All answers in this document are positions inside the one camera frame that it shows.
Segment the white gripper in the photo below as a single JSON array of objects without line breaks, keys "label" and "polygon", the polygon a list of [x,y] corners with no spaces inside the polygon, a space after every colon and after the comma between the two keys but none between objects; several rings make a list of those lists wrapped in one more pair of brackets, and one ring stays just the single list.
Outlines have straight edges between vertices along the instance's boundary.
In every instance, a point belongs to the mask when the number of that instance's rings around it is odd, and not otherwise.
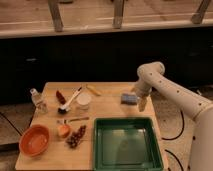
[{"label": "white gripper", "polygon": [[147,104],[147,96],[150,95],[152,87],[148,83],[146,83],[143,79],[139,79],[135,83],[133,91],[138,97],[140,97],[138,99],[138,109],[140,112],[143,112]]}]

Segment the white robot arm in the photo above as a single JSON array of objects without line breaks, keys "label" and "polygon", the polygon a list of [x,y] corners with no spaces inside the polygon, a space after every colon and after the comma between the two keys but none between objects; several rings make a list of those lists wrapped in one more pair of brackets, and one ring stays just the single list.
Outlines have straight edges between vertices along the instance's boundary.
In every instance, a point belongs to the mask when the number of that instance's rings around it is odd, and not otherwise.
[{"label": "white robot arm", "polygon": [[195,122],[187,171],[213,171],[213,101],[165,78],[164,73],[161,62],[140,65],[134,91],[143,99],[155,88]]}]

